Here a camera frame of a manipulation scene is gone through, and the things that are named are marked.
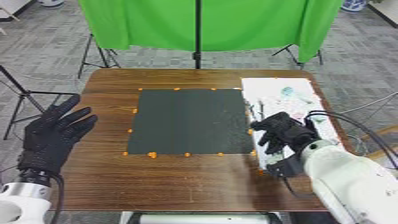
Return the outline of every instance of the light stand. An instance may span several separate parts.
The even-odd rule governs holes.
[[[86,45],[86,50],[84,50],[82,64],[80,64],[80,69],[79,69],[79,79],[82,77],[84,67],[88,65],[96,66],[100,68],[112,68],[112,67],[120,67],[121,68],[121,65],[120,65],[120,63],[116,61],[116,58],[114,58],[114,55],[118,55],[116,51],[112,49],[102,49],[100,46],[98,46],[98,43],[96,43],[96,49],[98,49],[98,53],[100,53],[104,65],[96,65],[96,64],[93,64],[93,63],[88,62],[88,54],[89,54],[89,50],[91,50],[91,42],[93,42],[93,39],[95,39],[95,35],[91,34],[89,41],[88,41],[88,45]]]
[[[196,60],[196,69],[201,69],[203,60],[203,0],[196,0],[196,52],[192,58]]]
[[[274,54],[272,54],[272,56],[276,56],[283,51],[288,51],[288,53],[290,53],[290,56],[292,56],[292,58],[294,58],[294,62],[295,62],[295,64],[297,64],[297,66],[301,66],[301,69],[304,69],[304,63],[303,62],[299,62],[299,60],[297,60],[297,58],[295,58],[295,55],[294,55],[294,53],[292,53],[292,51],[290,51],[290,47],[294,46],[294,44],[290,44]],[[315,57],[319,57],[320,58],[320,65],[324,65],[324,57],[322,57],[322,51],[319,50],[319,52],[317,52],[317,55],[315,55]]]
[[[34,107],[38,108],[40,112],[43,113],[47,111],[45,107],[41,106],[41,104],[38,103],[36,99],[34,99],[34,96],[33,94],[43,94],[43,95],[57,95],[56,97],[56,100],[52,102],[52,105],[56,105],[57,101],[59,101],[59,98],[63,95],[77,95],[77,93],[61,93],[61,92],[43,92],[43,91],[31,91],[27,90],[24,87],[22,87],[22,84],[18,83],[13,75],[9,74],[9,71],[6,70],[4,66],[0,65],[0,72],[4,73],[17,89],[20,90],[20,99],[18,99],[18,103],[17,103],[17,109],[15,109],[15,112],[13,112],[13,116],[11,116],[11,120],[9,120],[9,127],[8,127],[8,131],[6,131],[6,134],[4,134],[4,140],[8,140],[9,138],[9,132],[11,132],[11,128],[13,128],[13,125],[34,118],[38,118],[41,116],[41,114],[31,116],[31,117],[25,117],[22,119],[17,119],[17,116],[18,116],[18,112],[20,112],[20,108],[22,108],[22,103],[24,103],[24,100],[27,99],[34,105]]]

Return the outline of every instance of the green backdrop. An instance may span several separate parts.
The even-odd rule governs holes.
[[[98,44],[194,51],[196,0],[79,0]],[[203,51],[322,46],[342,0],[203,0]]]

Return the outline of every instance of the robotic arm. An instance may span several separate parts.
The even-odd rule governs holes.
[[[41,118],[25,128],[24,154],[18,163],[20,177],[0,190],[2,224],[45,223],[45,214],[52,205],[49,201],[50,179],[63,182],[59,173],[72,149],[95,128],[98,120],[96,115],[84,118],[91,113],[91,108],[66,115],[79,102],[80,96],[75,95],[61,106],[50,107]]]
[[[315,194],[342,224],[398,223],[398,181],[391,172],[320,140],[313,123],[306,122],[304,126],[283,112],[251,125],[267,131],[260,140],[262,146],[269,142],[267,154],[279,155],[287,145],[295,151],[288,159],[267,165],[271,174],[288,177],[304,168]]]

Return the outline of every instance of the orange marker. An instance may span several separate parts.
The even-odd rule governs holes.
[[[157,159],[157,157],[159,157],[157,152],[150,152],[150,153],[148,153],[148,156],[150,156],[153,159]]]

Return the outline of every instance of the black glove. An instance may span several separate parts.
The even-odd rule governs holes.
[[[267,131],[258,142],[260,146],[271,142],[267,154],[281,151],[287,145],[295,152],[301,152],[308,144],[320,139],[317,130],[303,126],[303,123],[290,118],[287,112],[274,114],[262,122],[255,121],[251,128],[255,131]]]
[[[80,120],[91,113],[89,107],[65,116],[79,102],[80,96],[75,95],[59,106],[49,108],[41,118],[25,128],[20,170],[34,168],[54,174],[61,173],[73,146],[95,128],[98,120],[96,115]]]

